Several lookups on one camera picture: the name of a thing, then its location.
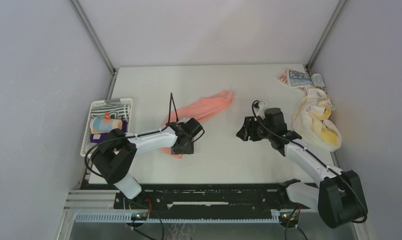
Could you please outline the pink towel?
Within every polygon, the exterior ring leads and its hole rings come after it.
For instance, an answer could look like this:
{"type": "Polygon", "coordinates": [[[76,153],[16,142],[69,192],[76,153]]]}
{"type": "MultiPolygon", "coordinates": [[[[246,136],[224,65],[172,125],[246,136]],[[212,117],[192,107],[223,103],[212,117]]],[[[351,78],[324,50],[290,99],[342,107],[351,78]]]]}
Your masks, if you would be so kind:
{"type": "Polygon", "coordinates": [[[202,123],[224,111],[231,104],[234,96],[233,91],[222,90],[212,96],[202,97],[187,106],[170,110],[170,121],[176,122],[175,112],[177,112],[179,120],[195,118],[199,123],[202,123]]]}

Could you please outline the orange polka dot towel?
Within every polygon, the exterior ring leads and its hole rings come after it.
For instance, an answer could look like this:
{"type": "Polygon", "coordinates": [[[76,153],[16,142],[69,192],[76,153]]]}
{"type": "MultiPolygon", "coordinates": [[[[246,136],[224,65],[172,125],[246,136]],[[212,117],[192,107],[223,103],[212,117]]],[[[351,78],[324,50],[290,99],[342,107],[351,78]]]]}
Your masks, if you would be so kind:
{"type": "Polygon", "coordinates": [[[92,134],[104,134],[114,129],[123,129],[123,118],[117,112],[90,115],[90,131],[92,134]]]}

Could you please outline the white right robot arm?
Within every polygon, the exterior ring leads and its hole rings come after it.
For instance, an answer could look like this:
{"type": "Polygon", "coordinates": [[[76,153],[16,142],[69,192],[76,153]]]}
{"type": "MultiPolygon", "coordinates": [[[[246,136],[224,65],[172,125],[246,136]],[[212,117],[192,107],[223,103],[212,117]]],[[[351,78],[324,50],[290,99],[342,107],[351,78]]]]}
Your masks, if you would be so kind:
{"type": "Polygon", "coordinates": [[[297,203],[316,210],[332,229],[368,219],[361,179],[355,171],[324,163],[298,133],[288,130],[280,108],[255,100],[251,111],[253,116],[244,118],[236,136],[244,142],[268,140],[274,150],[298,165],[315,183],[309,186],[299,179],[282,183],[277,195],[280,206],[291,208],[297,203]]]}

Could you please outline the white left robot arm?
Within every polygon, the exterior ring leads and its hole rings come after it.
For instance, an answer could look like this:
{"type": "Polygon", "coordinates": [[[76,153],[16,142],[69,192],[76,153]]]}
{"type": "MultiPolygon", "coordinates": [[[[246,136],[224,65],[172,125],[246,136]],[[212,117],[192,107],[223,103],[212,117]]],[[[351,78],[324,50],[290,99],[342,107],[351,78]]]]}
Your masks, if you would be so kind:
{"type": "Polygon", "coordinates": [[[123,133],[112,130],[106,140],[91,147],[85,155],[86,168],[94,175],[103,178],[125,197],[132,208],[144,205],[145,195],[139,182],[130,173],[136,156],[157,149],[170,149],[172,155],[191,155],[194,144],[205,133],[195,118],[184,118],[178,122],[168,122],[158,130],[143,133],[123,133]]]}

